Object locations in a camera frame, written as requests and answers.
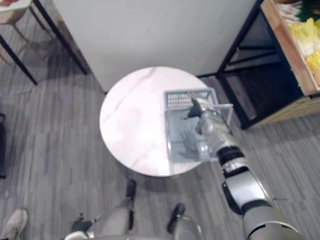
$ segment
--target person's foot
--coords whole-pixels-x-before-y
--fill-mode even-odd
[[[166,227],[168,233],[173,234],[177,225],[178,218],[185,214],[186,206],[183,203],[178,203],[171,213],[169,223]]]
[[[28,221],[28,213],[25,209],[17,209],[6,223],[0,240],[18,240]]]
[[[135,196],[136,196],[136,189],[137,189],[137,182],[135,180],[130,179],[126,185],[126,197],[130,198],[131,202],[132,202],[132,206],[133,207],[133,203],[135,201]],[[129,230],[132,230],[134,227],[134,211],[131,209],[129,212]]]
[[[126,185],[126,197],[130,198],[132,202],[135,200],[136,196],[137,182],[130,179]]]

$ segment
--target round white table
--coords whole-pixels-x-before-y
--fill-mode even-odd
[[[130,73],[112,87],[101,107],[106,147],[120,163],[143,175],[169,177],[194,169],[201,163],[168,159],[164,92],[206,87],[194,75],[171,67]]]

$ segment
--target striped carpet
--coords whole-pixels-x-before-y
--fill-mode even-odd
[[[49,13],[51,1],[43,0]],[[0,229],[16,208],[28,210],[26,240],[58,240],[83,212],[103,217],[124,198],[126,182],[138,183],[132,234],[164,238],[178,202],[201,225],[205,239],[243,239],[242,219],[227,205],[217,163],[202,164],[172,178],[146,177],[128,170],[106,149],[99,132],[104,100],[94,76],[84,76],[29,12],[18,27],[45,56],[41,61],[10,26],[0,33],[39,81],[32,85],[13,61],[0,62],[0,111],[7,115],[7,179],[0,179]],[[226,97],[214,78],[221,102]],[[255,170],[268,184],[274,205],[306,239],[320,236],[320,114],[232,131]]]

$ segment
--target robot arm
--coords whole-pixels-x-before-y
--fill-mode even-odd
[[[248,240],[302,240],[300,233],[276,208],[265,185],[230,133],[214,106],[201,96],[192,96],[188,117],[199,117],[196,131],[208,140],[208,149],[222,167],[222,189],[230,208],[243,218],[243,233]]]

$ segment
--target white wall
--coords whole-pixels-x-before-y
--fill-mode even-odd
[[[256,0],[53,0],[108,91],[132,71],[217,70]]]

